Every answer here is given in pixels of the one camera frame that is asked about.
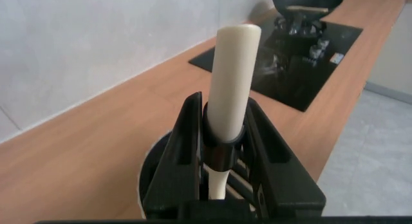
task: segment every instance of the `wooden countertop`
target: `wooden countertop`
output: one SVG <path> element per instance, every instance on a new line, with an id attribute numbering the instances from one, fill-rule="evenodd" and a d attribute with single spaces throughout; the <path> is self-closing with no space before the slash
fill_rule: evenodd
<path id="1" fill-rule="evenodd" d="M 317 180 L 405 0 L 344 0 L 325 20 L 364 28 L 307 112 L 251 93 Z M 137 174 L 184 98 L 210 73 L 187 63 L 206 41 L 0 145 L 0 223 L 140 218 Z"/>

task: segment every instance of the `wall tile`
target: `wall tile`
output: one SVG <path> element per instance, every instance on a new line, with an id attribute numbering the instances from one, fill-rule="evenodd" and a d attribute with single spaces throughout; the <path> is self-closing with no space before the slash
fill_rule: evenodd
<path id="1" fill-rule="evenodd" d="M 17 15 L 0 18 L 5 26 L 16 23 L 0 37 L 7 43 L 0 47 L 0 106 L 23 129 L 212 37 L 218 28 L 218 0 L 1 1 Z"/>
<path id="2" fill-rule="evenodd" d="M 238 24 L 273 6 L 272 0 L 219 0 L 219 27 Z"/>
<path id="3" fill-rule="evenodd" d="M 7 138 L 16 135 L 19 131 L 20 130 L 0 109 L 0 143 L 5 141 Z"/>

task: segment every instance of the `wooden handle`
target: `wooden handle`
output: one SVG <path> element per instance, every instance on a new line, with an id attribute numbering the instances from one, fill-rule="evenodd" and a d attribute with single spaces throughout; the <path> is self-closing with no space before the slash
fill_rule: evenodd
<path id="1" fill-rule="evenodd" d="M 306 12 L 322 12 L 327 13 L 329 12 L 329 8 L 315 8 L 315 7 L 307 7 L 307 6 L 287 6 L 287 10 L 289 11 L 306 11 Z"/>

